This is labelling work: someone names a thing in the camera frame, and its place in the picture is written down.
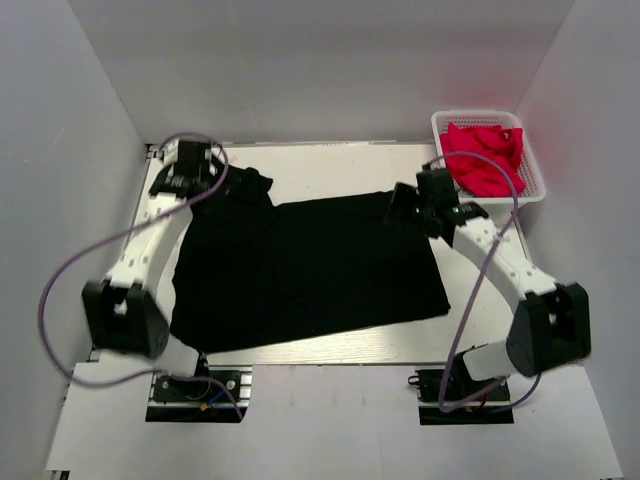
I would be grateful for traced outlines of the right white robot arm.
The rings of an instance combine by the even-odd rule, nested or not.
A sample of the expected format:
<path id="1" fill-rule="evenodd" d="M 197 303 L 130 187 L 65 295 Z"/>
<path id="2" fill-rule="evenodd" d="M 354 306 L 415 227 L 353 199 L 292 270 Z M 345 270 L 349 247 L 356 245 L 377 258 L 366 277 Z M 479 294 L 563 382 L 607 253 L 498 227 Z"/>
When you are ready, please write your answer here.
<path id="1" fill-rule="evenodd" d="M 589 297 L 578 283 L 563 285 L 508 244 L 486 210 L 463 203 L 444 169 L 423 170 L 416 186 L 395 186 L 386 222 L 441 238 L 470 260 L 513 313 L 506 338 L 457 353 L 451 384 L 472 399 L 488 380 L 531 378 L 587 358 L 592 352 Z"/>

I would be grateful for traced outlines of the black t shirt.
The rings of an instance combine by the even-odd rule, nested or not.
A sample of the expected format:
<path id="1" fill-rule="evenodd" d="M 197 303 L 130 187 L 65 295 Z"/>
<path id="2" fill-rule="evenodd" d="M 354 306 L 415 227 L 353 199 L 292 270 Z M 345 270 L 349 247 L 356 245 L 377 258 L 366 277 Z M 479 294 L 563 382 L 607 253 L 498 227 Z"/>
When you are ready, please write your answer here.
<path id="1" fill-rule="evenodd" d="M 183 343 L 212 354 L 448 313 L 427 238 L 384 222 L 390 193 L 274 205 L 271 187 L 232 168 L 194 207 L 172 279 Z"/>

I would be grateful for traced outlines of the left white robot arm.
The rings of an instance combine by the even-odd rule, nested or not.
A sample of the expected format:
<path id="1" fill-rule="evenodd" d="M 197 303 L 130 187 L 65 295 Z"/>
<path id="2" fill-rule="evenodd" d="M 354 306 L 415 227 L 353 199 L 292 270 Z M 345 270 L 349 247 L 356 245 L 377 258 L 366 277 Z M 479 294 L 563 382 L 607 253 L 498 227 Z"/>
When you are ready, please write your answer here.
<path id="1" fill-rule="evenodd" d="M 156 303 L 162 273 L 192 220 L 190 201 L 217 190 L 228 173 L 228 156 L 217 143 L 175 139 L 157 149 L 162 164 L 144 202 L 143 227 L 100 281 L 89 281 L 82 301 L 93 345 L 145 359 L 155 370 L 177 376 L 177 387 L 199 399 L 211 374 L 198 366 L 200 354 L 170 333 Z"/>

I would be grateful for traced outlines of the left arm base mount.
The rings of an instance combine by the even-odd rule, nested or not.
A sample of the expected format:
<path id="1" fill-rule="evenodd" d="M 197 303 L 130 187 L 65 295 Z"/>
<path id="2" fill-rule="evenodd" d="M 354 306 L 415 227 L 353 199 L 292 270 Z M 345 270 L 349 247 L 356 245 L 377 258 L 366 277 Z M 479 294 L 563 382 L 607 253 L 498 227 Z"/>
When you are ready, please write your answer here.
<path id="1" fill-rule="evenodd" d="M 209 376 L 224 385 L 242 415 L 251 396 L 251 367 L 209 366 Z M 238 424 L 233 402 L 217 383 L 182 382 L 154 376 L 146 408 L 148 423 Z"/>

